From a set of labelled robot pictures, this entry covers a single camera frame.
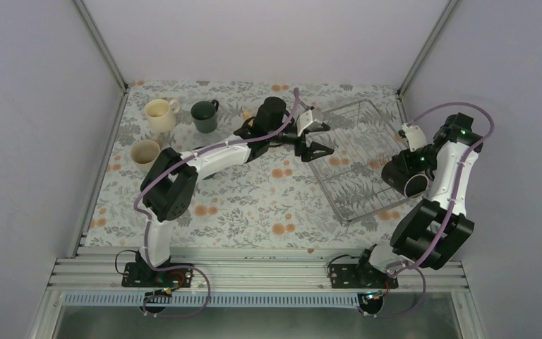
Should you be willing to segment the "dark green mug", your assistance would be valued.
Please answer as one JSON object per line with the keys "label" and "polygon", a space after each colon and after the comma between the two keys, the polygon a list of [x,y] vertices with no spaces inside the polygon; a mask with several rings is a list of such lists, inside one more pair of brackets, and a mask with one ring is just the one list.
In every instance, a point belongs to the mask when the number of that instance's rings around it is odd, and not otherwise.
{"label": "dark green mug", "polygon": [[217,174],[217,173],[212,173],[212,174],[210,174],[210,175],[208,175],[208,176],[206,176],[206,177],[203,177],[202,180],[209,180],[209,179],[212,179],[213,177],[215,177],[216,174]]}
{"label": "dark green mug", "polygon": [[191,107],[191,117],[197,131],[211,133],[217,128],[219,101],[200,101]]}

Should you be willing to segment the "cream ribbed mug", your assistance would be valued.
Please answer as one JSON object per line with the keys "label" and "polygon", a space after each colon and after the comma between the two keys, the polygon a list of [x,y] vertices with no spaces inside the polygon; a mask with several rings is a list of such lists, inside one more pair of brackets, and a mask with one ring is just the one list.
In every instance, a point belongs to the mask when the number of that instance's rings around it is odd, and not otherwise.
{"label": "cream ribbed mug", "polygon": [[181,110],[178,100],[154,99],[145,106],[145,116],[150,128],[157,133],[167,133],[176,126],[176,114]]}

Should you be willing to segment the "floral white mug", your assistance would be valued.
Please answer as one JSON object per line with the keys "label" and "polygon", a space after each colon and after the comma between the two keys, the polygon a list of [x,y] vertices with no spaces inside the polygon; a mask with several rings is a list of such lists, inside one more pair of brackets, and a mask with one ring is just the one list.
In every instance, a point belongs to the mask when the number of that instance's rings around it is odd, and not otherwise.
{"label": "floral white mug", "polygon": [[161,146],[154,140],[137,142],[130,150],[134,165],[143,172],[148,172],[161,152]]}

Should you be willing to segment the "black speckled mug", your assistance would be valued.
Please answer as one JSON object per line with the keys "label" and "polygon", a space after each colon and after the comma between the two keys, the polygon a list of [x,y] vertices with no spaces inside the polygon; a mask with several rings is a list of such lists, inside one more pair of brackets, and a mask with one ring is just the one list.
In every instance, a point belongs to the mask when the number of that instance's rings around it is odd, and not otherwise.
{"label": "black speckled mug", "polygon": [[429,187],[429,178],[424,173],[414,169],[410,171],[404,163],[396,159],[385,164],[381,179],[406,198],[417,197]]}

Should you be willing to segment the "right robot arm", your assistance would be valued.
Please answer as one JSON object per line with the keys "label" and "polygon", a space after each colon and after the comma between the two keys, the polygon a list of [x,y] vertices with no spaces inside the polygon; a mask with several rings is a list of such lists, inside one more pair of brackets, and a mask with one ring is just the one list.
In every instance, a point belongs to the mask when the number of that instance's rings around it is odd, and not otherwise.
{"label": "right robot arm", "polygon": [[360,255],[354,278],[361,287],[409,267],[442,268],[470,237],[474,222],[467,217],[466,190],[484,140],[473,132],[473,122],[452,114],[431,142],[418,126],[402,126],[398,134],[408,147],[383,167],[381,178],[401,195],[421,199],[399,222],[389,246],[374,245]]}

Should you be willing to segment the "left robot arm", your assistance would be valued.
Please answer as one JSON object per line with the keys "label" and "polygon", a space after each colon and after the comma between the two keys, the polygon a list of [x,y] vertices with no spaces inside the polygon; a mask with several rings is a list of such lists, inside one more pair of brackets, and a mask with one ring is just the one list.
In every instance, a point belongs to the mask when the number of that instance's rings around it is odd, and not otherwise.
{"label": "left robot arm", "polygon": [[135,211],[147,220],[143,245],[135,257],[141,278],[151,286],[167,279],[171,258],[169,222],[188,210],[198,182],[234,165],[252,162],[273,146],[292,145],[302,162],[331,155],[332,148],[306,140],[309,133],[330,129],[321,113],[298,97],[290,110],[284,100],[267,97],[256,115],[223,141],[182,153],[165,148],[133,203]]}

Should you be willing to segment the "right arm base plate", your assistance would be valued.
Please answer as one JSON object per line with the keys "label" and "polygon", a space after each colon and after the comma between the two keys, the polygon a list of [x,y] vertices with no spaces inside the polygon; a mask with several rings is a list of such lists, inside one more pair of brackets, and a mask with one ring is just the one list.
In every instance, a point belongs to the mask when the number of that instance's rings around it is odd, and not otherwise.
{"label": "right arm base plate", "polygon": [[358,266],[348,263],[333,263],[329,265],[329,277],[334,289],[380,289],[399,287],[396,278],[372,266]]}

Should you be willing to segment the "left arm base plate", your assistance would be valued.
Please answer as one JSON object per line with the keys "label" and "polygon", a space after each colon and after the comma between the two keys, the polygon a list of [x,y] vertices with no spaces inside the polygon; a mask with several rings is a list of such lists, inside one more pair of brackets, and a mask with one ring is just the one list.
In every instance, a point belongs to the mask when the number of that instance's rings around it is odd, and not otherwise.
{"label": "left arm base plate", "polygon": [[127,263],[121,286],[152,289],[190,287],[194,266],[189,263],[172,263],[171,267],[171,270],[161,272],[139,263]]}

